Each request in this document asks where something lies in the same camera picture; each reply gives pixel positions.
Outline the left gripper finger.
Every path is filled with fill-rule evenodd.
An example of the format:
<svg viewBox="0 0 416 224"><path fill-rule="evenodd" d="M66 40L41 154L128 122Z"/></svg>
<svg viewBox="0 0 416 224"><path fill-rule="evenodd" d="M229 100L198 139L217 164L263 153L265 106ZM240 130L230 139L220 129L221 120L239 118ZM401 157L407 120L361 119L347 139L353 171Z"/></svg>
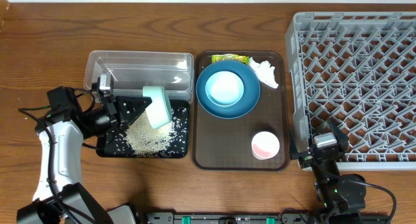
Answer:
<svg viewBox="0 0 416 224"><path fill-rule="evenodd" d="M120 117L120 123L125 126L133 124L137 118L150 106L150 97L116 96L116 107Z"/></svg>
<svg viewBox="0 0 416 224"><path fill-rule="evenodd" d="M108 130L105 135L105 153L126 153L128 150L126 133L119 130Z"/></svg>

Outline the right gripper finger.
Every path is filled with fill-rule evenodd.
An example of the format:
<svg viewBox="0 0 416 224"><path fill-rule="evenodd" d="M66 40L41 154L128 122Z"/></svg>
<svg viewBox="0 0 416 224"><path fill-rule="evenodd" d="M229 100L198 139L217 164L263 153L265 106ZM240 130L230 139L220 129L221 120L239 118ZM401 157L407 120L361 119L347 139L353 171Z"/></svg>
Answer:
<svg viewBox="0 0 416 224"><path fill-rule="evenodd" d="M342 149L348 148L349 138L348 136L335 124L332 118L328 119L328 125L331 129L332 134L337 140L337 144Z"/></svg>
<svg viewBox="0 0 416 224"><path fill-rule="evenodd" d="M289 156L291 160L298 160L299 159L299 152L297 150L296 142L292 131L289 131L290 136L290 145L289 145Z"/></svg>

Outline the mint green bowl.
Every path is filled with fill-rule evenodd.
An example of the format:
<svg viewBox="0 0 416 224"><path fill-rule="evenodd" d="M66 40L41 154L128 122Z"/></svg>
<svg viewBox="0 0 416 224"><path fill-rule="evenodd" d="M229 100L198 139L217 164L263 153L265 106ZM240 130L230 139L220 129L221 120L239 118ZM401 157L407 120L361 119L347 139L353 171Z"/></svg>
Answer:
<svg viewBox="0 0 416 224"><path fill-rule="evenodd" d="M159 129L172 120L170 100L162 86L144 86L143 97L149 97L151 104L146 108L146 115L153 129Z"/></svg>

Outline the white tissue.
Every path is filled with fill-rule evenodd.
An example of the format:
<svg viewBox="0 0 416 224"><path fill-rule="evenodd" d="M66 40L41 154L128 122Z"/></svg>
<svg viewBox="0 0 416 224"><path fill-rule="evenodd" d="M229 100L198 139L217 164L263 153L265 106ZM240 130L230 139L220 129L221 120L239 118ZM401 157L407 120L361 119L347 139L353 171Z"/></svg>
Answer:
<svg viewBox="0 0 416 224"><path fill-rule="evenodd" d="M257 78L267 86L277 89L279 84L276 82L274 76L275 67L267 60L260 63L256 62L253 57L250 57L248 65L254 70Z"/></svg>

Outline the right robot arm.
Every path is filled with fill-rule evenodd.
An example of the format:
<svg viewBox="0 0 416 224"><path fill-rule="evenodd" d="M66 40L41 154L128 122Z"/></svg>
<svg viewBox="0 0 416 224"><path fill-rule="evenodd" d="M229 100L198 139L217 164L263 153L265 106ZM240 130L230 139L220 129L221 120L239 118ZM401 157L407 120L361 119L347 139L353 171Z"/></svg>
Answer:
<svg viewBox="0 0 416 224"><path fill-rule="evenodd" d="M297 150L291 136L289 156L302 169L311 168L315 176L315 189L324 208L311 215L308 223L363 223L360 210L365 208L366 188L360 185L365 179L356 174L341 175L337 161L345 155L348 136L332 119L330 132L314 137L307 150Z"/></svg>

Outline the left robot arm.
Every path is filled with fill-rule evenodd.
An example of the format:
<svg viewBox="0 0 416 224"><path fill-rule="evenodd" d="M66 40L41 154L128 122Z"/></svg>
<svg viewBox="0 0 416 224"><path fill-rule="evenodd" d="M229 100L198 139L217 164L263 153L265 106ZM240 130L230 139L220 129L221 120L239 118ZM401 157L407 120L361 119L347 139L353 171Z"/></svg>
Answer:
<svg viewBox="0 0 416 224"><path fill-rule="evenodd" d="M82 89L58 87L47 93L49 105L36 118L42 144L38 187L32 203L19 209L17 223L139 223L132 205L107 212L82 182L81 148L86 139L108 132L123 133L151 104L149 97L97 93L102 107L82 110Z"/></svg>

